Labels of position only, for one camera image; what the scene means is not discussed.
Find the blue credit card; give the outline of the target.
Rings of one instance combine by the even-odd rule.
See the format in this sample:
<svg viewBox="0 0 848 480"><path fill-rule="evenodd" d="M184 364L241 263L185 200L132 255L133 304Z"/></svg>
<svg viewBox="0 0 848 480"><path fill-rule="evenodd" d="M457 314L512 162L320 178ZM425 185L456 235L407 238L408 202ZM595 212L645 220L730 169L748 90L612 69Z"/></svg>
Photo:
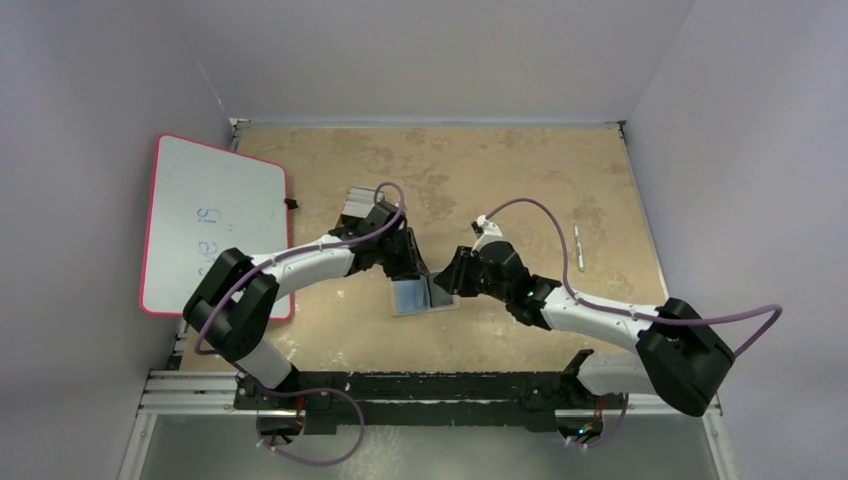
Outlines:
<svg viewBox="0 0 848 480"><path fill-rule="evenodd" d="M398 315L424 312L430 309L430 293L424 277L393 281L393 298Z"/></svg>

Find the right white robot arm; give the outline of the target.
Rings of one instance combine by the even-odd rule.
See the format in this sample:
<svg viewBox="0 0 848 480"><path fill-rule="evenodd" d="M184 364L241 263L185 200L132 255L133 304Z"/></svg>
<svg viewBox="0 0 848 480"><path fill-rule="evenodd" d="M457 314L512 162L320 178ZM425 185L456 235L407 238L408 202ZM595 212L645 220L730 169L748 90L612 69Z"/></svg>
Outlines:
<svg viewBox="0 0 848 480"><path fill-rule="evenodd" d="M659 307L599 299L582 304L560 281L531 273L512 245L480 250L460 246L435 284L460 297L485 295L504 303L520 323L578 333L624 349L589 354L564 376L561 392L576 407L608 393L653 394L675 410L699 417L736 361L732 349L678 299Z"/></svg>

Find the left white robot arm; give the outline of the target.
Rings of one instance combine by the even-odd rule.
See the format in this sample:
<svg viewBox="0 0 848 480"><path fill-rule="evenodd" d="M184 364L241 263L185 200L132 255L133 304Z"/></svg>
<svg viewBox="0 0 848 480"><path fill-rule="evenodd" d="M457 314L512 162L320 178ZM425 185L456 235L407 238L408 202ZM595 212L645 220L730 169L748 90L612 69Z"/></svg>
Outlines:
<svg viewBox="0 0 848 480"><path fill-rule="evenodd" d="M388 201L343 213L319 239L282 252L221 252L187 300L183 319L198 340L259 385L272 408L297 399L299 370L264 334L275 303L308 286L382 268L391 280L428 275L401 207Z"/></svg>

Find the beige leather card holder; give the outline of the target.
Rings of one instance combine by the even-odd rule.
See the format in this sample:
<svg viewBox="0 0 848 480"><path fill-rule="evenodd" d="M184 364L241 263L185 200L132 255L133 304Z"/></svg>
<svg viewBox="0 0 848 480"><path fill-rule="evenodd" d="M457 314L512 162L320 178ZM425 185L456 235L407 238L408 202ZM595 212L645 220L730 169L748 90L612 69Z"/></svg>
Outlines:
<svg viewBox="0 0 848 480"><path fill-rule="evenodd" d="M390 296L390 299L391 299L391 309L392 309L392 315L393 315L393 316L409 316L409 315L428 314L428 313L435 313L435 312L443 311L443 310L456 309L456 308L458 308L458 307L459 307L459 298L458 298L457 296L453 295L453 296L456 298L456 300L457 300L457 305L456 305L455 307L453 307L453 308L445 308L445 309L431 309L431 308L430 308L429 310L424 311L424 312L413 313L413 314L406 314L406 315L398 315L398 314L397 314L397 312L396 312L396 310L395 310L395 305L394 305L394 298L393 298L393 286L392 286L392 282L391 282L391 296Z"/></svg>

